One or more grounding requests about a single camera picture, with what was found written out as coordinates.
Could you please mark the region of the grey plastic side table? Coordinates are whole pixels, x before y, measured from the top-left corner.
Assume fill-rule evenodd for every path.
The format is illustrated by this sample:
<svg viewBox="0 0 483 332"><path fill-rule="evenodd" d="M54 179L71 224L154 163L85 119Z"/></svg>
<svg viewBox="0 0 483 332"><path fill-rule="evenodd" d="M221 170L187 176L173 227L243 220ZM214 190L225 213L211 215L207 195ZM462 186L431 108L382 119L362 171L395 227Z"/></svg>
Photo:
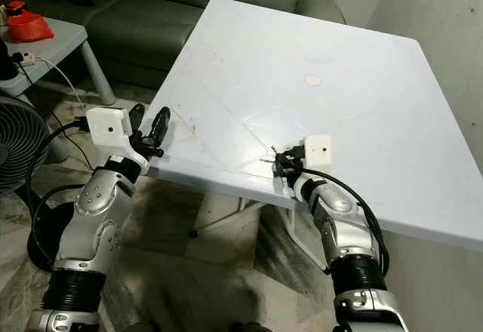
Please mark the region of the grey plastic side table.
<svg viewBox="0 0 483 332"><path fill-rule="evenodd" d="M111 106L116 103L116 95L110 84L108 83L106 73L101 69L101 65L90 43L88 42L88 34L82 25L69 23L62 20L46 18L49 28L54 33L54 38L38 40L37 42L17 42L8 35L8 28L1 28L2 39L7 46L8 53L26 52L36 55L39 62L25 66L25 71L20 71L17 76L10 80L0 81L0 90L10 97L17 97L25 100L25 91L53 69L58 66L62 60L66 59L72 52L79 51L82 53L84 63L94 82L94 87L100 95L101 103Z"/></svg>

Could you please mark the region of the green leather sofa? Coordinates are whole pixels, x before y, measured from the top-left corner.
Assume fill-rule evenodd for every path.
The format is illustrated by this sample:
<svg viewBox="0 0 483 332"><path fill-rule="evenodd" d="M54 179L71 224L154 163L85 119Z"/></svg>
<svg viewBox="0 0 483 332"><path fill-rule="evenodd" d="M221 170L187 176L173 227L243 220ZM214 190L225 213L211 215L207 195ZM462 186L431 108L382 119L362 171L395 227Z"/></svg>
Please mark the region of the green leather sofa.
<svg viewBox="0 0 483 332"><path fill-rule="evenodd" d="M235 0L335 23L334 0ZM172 70L210 0L38 0L42 14L82 25L106 77L156 88Z"/></svg>

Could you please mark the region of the white plastic table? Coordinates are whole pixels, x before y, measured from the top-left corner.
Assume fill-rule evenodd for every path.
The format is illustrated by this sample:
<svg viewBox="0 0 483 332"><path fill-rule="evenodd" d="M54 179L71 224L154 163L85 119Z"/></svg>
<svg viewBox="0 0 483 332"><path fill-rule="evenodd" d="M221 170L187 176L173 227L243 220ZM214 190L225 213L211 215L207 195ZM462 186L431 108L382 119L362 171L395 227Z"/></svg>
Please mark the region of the white plastic table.
<svg viewBox="0 0 483 332"><path fill-rule="evenodd" d="M210 0L149 117L162 106L151 177L293 208L259 158L328 134L332 174L384 231L483 252L483 174L417 40Z"/></svg>

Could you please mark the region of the black standing fan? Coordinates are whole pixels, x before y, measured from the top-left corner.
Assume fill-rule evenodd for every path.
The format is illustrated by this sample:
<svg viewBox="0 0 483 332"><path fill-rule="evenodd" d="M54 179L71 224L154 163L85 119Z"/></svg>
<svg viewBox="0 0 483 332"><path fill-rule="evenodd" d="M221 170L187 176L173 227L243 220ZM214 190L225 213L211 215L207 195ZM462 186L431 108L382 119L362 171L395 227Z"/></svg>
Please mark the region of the black standing fan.
<svg viewBox="0 0 483 332"><path fill-rule="evenodd" d="M26 180L38 169L39 163L32 163L33 156L49 134L51 129L33 106L15 97L0 96L0 193L17 194L37 223L41 221L37 212L47 214L51 208Z"/></svg>

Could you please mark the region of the white power strip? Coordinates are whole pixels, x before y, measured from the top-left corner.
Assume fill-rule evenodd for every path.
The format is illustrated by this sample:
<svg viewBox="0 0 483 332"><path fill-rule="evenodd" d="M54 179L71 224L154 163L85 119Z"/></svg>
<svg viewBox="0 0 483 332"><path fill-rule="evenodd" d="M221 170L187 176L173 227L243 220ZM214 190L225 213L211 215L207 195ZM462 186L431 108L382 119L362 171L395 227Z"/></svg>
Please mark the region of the white power strip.
<svg viewBox="0 0 483 332"><path fill-rule="evenodd" d="M11 62L18 67L34 66L37 63L37 57L27 52L13 52L10 55Z"/></svg>

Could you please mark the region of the black object on side table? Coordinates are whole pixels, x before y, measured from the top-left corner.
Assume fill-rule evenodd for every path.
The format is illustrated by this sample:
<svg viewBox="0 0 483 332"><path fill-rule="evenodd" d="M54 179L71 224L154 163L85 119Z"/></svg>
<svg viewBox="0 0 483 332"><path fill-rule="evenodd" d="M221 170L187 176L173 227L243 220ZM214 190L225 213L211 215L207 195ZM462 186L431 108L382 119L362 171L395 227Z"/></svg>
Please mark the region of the black object on side table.
<svg viewBox="0 0 483 332"><path fill-rule="evenodd" d="M17 77L20 70L15 66L11 59L10 53L5 47L5 43L1 43L0 49L0 81L9 81Z"/></svg>

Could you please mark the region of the red plastic bag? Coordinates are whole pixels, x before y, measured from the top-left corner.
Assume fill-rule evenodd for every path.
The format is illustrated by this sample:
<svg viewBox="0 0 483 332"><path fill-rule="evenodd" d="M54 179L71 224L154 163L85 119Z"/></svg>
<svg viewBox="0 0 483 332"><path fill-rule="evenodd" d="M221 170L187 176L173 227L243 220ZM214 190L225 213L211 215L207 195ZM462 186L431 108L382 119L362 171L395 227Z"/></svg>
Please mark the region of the red plastic bag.
<svg viewBox="0 0 483 332"><path fill-rule="evenodd" d="M36 42L54 38L55 34L44 16L31 11L27 5L27 2L21 0L14 0L4 5L10 38L18 42Z"/></svg>

